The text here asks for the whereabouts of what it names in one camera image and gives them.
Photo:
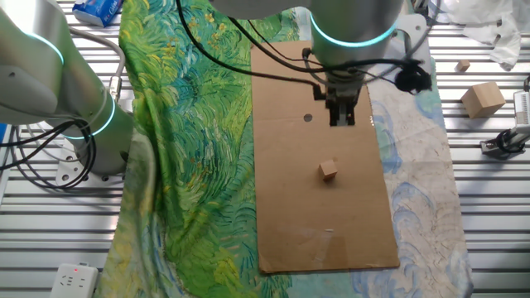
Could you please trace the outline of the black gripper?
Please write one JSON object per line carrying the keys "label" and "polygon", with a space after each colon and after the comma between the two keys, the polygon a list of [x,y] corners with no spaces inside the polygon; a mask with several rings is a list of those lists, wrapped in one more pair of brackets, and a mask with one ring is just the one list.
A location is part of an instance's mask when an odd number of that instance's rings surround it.
{"label": "black gripper", "polygon": [[361,90],[359,78],[327,77],[326,95],[330,99],[330,125],[354,126],[354,104]]}

